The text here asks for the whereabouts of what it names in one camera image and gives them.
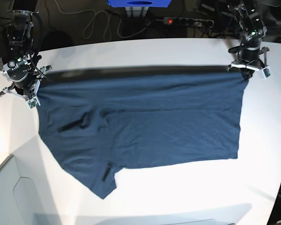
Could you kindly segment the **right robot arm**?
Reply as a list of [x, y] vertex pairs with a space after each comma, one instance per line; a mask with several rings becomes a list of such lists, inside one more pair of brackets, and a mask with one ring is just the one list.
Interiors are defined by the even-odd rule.
[[9, 50], [0, 57], [0, 72], [12, 84], [0, 92], [24, 99], [30, 109], [40, 106], [37, 96], [42, 80], [49, 80], [45, 73], [52, 69], [50, 65], [38, 68], [41, 60], [39, 48], [33, 47], [32, 31], [36, 17], [40, 28], [43, 27], [36, 0], [13, 0], [8, 10], [13, 14], [7, 27], [6, 37]]

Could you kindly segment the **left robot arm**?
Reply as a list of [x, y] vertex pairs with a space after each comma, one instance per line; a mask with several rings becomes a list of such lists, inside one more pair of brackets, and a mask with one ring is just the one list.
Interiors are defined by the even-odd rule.
[[271, 75], [266, 56], [269, 48], [261, 47], [267, 29], [253, 1], [231, 0], [228, 8], [239, 26], [241, 42], [228, 50], [236, 55], [236, 59], [227, 66], [227, 70], [239, 69], [245, 80], [252, 78], [254, 72], [257, 72], [262, 80], [267, 79]]

